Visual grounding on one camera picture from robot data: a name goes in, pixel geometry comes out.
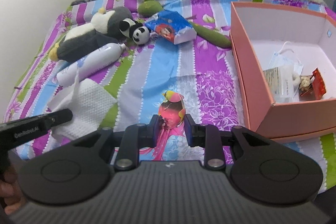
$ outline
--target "mask ear loop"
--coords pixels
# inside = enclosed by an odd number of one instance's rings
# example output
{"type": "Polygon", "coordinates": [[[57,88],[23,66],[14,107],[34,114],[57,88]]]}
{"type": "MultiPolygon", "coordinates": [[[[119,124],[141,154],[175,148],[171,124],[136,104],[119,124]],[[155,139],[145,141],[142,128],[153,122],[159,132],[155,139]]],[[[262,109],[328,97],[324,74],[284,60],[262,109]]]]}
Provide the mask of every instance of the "mask ear loop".
{"type": "Polygon", "coordinates": [[[290,42],[290,41],[286,41],[286,42],[282,45],[280,51],[278,51],[278,54],[282,54],[282,53],[285,52],[285,51],[291,51],[292,53],[295,54],[296,60],[297,60],[297,62],[299,63],[299,65],[301,65],[302,63],[301,63],[301,61],[299,60],[299,58],[297,57],[297,54],[296,54],[291,48],[285,48],[285,45],[288,44],[288,43],[291,43],[291,42],[290,42]]]}

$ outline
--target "green plush toy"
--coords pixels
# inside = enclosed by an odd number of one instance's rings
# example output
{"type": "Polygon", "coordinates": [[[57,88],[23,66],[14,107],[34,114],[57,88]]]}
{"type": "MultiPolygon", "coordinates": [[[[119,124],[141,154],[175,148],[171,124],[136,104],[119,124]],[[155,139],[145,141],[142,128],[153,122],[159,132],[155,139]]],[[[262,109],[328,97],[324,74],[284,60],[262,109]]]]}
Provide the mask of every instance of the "green plush toy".
{"type": "MultiPolygon", "coordinates": [[[[143,15],[144,17],[151,17],[152,15],[162,10],[163,10],[162,5],[156,0],[145,1],[144,3],[141,3],[138,7],[138,13],[143,15]]],[[[210,30],[194,22],[190,23],[197,32],[197,35],[206,39],[211,44],[214,44],[215,46],[221,48],[231,47],[231,41],[224,35],[220,34],[219,32],[210,30]]]]}

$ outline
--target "human hand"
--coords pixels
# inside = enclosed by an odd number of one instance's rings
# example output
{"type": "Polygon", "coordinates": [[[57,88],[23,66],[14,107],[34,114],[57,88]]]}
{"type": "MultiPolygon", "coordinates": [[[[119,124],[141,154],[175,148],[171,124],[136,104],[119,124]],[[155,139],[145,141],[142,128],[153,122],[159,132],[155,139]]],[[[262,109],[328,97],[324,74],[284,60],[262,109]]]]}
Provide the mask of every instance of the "human hand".
{"type": "Polygon", "coordinates": [[[19,209],[24,203],[23,194],[17,182],[17,174],[13,166],[10,166],[0,180],[0,198],[6,203],[5,213],[7,215],[19,209]]]}

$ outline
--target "bottle cap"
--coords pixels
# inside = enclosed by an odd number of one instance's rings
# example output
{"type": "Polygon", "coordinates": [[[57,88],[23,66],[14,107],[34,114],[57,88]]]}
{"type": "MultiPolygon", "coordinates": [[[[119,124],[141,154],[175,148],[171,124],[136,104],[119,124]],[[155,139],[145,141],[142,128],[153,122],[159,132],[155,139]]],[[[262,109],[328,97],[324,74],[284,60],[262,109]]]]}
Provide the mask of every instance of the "bottle cap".
{"type": "Polygon", "coordinates": [[[126,45],[125,45],[125,43],[121,43],[121,44],[119,44],[119,47],[121,48],[121,51],[126,50],[126,45]]]}

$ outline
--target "bed sheet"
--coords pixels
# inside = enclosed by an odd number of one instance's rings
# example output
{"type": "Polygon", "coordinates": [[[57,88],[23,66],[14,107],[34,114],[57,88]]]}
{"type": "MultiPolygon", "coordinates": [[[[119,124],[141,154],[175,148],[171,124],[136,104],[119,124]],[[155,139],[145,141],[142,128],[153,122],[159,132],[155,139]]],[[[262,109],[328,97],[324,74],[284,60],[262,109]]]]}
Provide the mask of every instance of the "bed sheet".
{"type": "MultiPolygon", "coordinates": [[[[5,121],[49,112],[47,103],[62,87],[55,75],[64,64],[48,59],[48,51],[71,28],[89,22],[100,7],[109,10],[128,7],[139,18],[137,7],[146,0],[96,0],[69,7],[50,29],[36,58],[18,81],[5,121]]],[[[231,1],[257,1],[280,5],[294,5],[303,9],[335,14],[322,5],[301,0],[158,0],[165,9],[175,10],[184,17],[194,16],[194,22],[229,34],[231,1]]],[[[184,95],[185,108],[197,123],[214,124],[221,130],[243,124],[243,109],[239,82],[232,51],[216,47],[201,37],[178,46],[156,35],[145,46],[127,42],[128,50],[114,64],[90,78],[117,98],[101,126],[122,131],[137,122],[148,123],[157,114],[162,93],[173,90],[184,95]]],[[[17,148],[23,159],[31,159],[61,144],[50,134],[17,148]]],[[[324,183],[320,192],[336,185],[336,148],[334,135],[286,144],[313,158],[321,166],[324,183]]],[[[228,147],[223,148],[226,162],[232,163],[228,147]]],[[[190,148],[183,125],[161,136],[156,149],[141,151],[141,160],[203,160],[204,150],[190,148]]]]}

